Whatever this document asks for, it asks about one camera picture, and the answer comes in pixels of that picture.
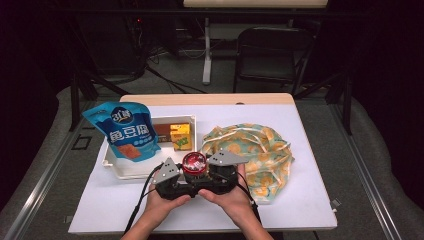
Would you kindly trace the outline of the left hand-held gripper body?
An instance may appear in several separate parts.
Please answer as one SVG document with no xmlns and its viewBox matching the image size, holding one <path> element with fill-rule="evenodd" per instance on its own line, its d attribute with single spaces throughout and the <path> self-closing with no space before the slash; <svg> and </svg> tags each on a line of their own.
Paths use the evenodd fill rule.
<svg viewBox="0 0 424 240">
<path fill-rule="evenodd" d="M 194 183 L 185 175 L 180 175 L 177 164 L 168 157 L 159 172 L 154 176 L 153 184 L 161 198 L 174 200 L 183 195 L 194 198 L 197 194 Z"/>
</svg>

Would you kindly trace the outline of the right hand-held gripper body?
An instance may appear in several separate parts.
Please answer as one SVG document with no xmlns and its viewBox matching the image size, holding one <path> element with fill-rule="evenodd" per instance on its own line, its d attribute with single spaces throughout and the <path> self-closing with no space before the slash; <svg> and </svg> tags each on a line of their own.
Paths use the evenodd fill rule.
<svg viewBox="0 0 424 240">
<path fill-rule="evenodd" d="M 229 193 L 238 184 L 238 166 L 248 159 L 226 150 L 220 150 L 207 159 L 210 176 L 199 184 L 200 189 L 207 189 L 215 194 Z"/>
</svg>

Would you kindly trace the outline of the red round can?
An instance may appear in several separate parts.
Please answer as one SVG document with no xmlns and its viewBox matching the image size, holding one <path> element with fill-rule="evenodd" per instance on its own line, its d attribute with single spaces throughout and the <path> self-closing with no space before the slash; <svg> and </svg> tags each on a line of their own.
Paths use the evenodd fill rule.
<svg viewBox="0 0 424 240">
<path fill-rule="evenodd" d="M 190 152 L 182 160 L 182 169 L 189 180 L 202 178 L 206 172 L 207 158 L 200 152 Z"/>
</svg>

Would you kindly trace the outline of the yellow drink carton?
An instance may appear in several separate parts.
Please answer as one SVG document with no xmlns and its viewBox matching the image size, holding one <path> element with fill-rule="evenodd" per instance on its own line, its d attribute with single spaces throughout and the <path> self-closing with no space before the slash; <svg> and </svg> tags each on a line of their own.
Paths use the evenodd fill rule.
<svg viewBox="0 0 424 240">
<path fill-rule="evenodd" d="M 175 150 L 186 151 L 192 149 L 191 129 L 189 123 L 171 124 L 170 136 Z"/>
</svg>

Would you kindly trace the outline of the white plastic bin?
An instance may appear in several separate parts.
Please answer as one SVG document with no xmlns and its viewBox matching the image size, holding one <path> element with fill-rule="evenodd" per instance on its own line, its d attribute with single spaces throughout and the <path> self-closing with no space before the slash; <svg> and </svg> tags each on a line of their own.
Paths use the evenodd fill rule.
<svg viewBox="0 0 424 240">
<path fill-rule="evenodd" d="M 111 170 L 121 180 L 146 178 L 156 166 L 164 162 L 168 157 L 171 157 L 175 163 L 180 163 L 186 154 L 197 150 L 197 128 L 194 115 L 154 117 L 152 122 L 154 126 L 188 123 L 190 125 L 192 147 L 189 150 L 175 150 L 171 142 L 160 141 L 158 145 L 161 149 L 156 152 L 154 157 L 140 162 L 133 162 L 125 158 L 116 157 L 107 140 L 104 140 L 99 154 L 101 165 Z"/>
</svg>

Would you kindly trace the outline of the fruit-print cloth bag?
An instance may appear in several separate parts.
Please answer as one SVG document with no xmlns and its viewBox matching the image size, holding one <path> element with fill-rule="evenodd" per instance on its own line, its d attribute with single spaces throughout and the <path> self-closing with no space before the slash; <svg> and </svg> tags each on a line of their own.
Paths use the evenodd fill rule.
<svg viewBox="0 0 424 240">
<path fill-rule="evenodd" d="M 294 161 L 290 143 L 273 128 L 259 124 L 215 127 L 203 136 L 201 151 L 237 154 L 245 164 L 250 193 L 259 204 L 271 204 L 289 181 Z"/>
</svg>

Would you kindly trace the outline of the brown box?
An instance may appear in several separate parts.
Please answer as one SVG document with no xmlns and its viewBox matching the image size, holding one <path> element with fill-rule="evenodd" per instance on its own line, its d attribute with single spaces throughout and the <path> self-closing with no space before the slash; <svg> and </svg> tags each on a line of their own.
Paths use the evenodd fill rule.
<svg viewBox="0 0 424 240">
<path fill-rule="evenodd" d="M 171 142 L 171 128 L 169 124 L 155 124 L 154 129 L 159 142 Z"/>
</svg>

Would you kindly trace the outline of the blue snack pouch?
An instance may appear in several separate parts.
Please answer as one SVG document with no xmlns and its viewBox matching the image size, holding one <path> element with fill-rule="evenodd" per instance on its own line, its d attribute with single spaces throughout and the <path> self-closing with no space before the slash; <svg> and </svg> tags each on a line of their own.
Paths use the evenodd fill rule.
<svg viewBox="0 0 424 240">
<path fill-rule="evenodd" d="M 106 102 L 82 115 L 105 135 L 118 158 L 144 161 L 161 149 L 150 111 L 143 104 Z"/>
</svg>

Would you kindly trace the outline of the person's left hand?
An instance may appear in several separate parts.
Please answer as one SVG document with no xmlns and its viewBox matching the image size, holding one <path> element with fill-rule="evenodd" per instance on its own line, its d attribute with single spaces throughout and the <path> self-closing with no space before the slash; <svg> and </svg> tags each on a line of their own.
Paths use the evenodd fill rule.
<svg viewBox="0 0 424 240">
<path fill-rule="evenodd" d="M 147 226 L 151 230 L 155 229 L 166 219 L 172 210 L 184 205 L 190 200 L 191 197 L 189 195 L 183 195 L 174 200 L 167 200 L 161 198 L 158 193 L 150 193 L 143 212 Z"/>
</svg>

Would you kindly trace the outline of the person's right hand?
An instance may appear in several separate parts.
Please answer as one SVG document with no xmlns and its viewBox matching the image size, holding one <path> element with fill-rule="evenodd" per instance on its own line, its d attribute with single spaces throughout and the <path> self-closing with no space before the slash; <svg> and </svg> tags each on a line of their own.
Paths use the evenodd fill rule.
<svg viewBox="0 0 424 240">
<path fill-rule="evenodd" d="M 258 222 L 246 194 L 247 186 L 244 181 L 245 167 L 243 164 L 237 167 L 237 172 L 240 186 L 234 187 L 229 193 L 217 195 L 209 190 L 201 189 L 198 194 L 220 206 L 243 233 L 254 232 L 260 229 L 261 224 Z"/>
</svg>

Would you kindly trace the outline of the white desk leg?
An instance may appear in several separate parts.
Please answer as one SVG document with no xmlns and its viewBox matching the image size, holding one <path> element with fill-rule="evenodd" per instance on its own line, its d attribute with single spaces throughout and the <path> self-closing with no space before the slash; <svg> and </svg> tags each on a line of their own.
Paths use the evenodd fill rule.
<svg viewBox="0 0 424 240">
<path fill-rule="evenodd" d="M 205 19 L 204 26 L 204 38 L 205 38 L 205 61 L 203 68 L 203 79 L 202 83 L 204 85 L 209 85 L 211 83 L 211 69 L 212 69 L 212 60 L 211 60 L 211 45 L 210 45 L 210 29 L 209 29 L 209 19 Z"/>
</svg>

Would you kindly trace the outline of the black metal stand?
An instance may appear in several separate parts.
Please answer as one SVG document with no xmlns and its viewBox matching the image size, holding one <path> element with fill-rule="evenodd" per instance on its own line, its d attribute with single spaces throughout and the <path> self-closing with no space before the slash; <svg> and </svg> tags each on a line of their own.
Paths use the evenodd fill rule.
<svg viewBox="0 0 424 240">
<path fill-rule="evenodd" d="M 330 86 L 325 101 L 327 104 L 337 104 L 340 98 L 342 101 L 342 126 L 348 135 L 351 131 L 351 104 L 352 104 L 352 81 L 346 72 L 339 72 L 328 77 L 324 81 L 314 83 L 306 90 L 302 90 L 294 95 L 295 99 L 302 99 L 324 86 Z"/>
<path fill-rule="evenodd" d="M 129 94 L 128 91 L 121 89 L 120 87 L 114 85 L 99 75 L 94 74 L 93 72 L 76 72 L 72 77 L 70 85 L 72 112 L 70 131 L 74 131 L 76 129 L 81 119 L 79 93 L 82 93 L 83 96 L 89 101 L 95 101 L 98 98 L 99 94 L 94 87 L 95 83 L 106 87 L 107 89 L 120 96 Z"/>
</svg>

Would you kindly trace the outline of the dark equipment cabinet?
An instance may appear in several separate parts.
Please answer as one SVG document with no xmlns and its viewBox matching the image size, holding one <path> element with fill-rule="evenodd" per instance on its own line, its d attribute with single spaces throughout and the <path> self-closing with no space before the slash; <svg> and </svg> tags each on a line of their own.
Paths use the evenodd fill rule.
<svg viewBox="0 0 424 240">
<path fill-rule="evenodd" d="M 100 74 L 136 75 L 141 72 L 141 63 L 123 17 L 80 15 L 77 21 Z"/>
</svg>

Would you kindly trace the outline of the beige desk top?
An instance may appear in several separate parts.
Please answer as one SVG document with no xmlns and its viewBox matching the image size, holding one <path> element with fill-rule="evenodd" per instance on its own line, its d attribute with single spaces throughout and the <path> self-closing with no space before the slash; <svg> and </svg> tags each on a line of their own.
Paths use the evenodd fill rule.
<svg viewBox="0 0 424 240">
<path fill-rule="evenodd" d="M 326 8 L 329 0 L 183 0 L 193 8 Z"/>
</svg>

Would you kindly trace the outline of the aluminium floor rail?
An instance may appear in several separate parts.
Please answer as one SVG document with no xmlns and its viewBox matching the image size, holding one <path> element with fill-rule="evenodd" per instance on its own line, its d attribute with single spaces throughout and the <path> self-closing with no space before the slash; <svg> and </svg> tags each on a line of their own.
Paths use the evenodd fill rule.
<svg viewBox="0 0 424 240">
<path fill-rule="evenodd" d="M 393 218 L 388 211 L 388 208 L 368 170 L 364 158 L 352 135 L 347 133 L 342 123 L 342 113 L 337 105 L 329 105 L 330 112 L 336 121 L 339 131 L 342 133 L 344 141 L 353 156 L 353 165 L 360 179 L 361 185 L 367 195 L 375 216 L 377 217 L 381 229 L 387 240 L 402 240 L 402 237 L 393 221 Z"/>
<path fill-rule="evenodd" d="M 81 240 L 69 232 L 95 165 L 100 137 L 81 121 L 70 130 L 71 106 L 58 113 L 35 160 L 0 213 L 0 240 Z"/>
</svg>

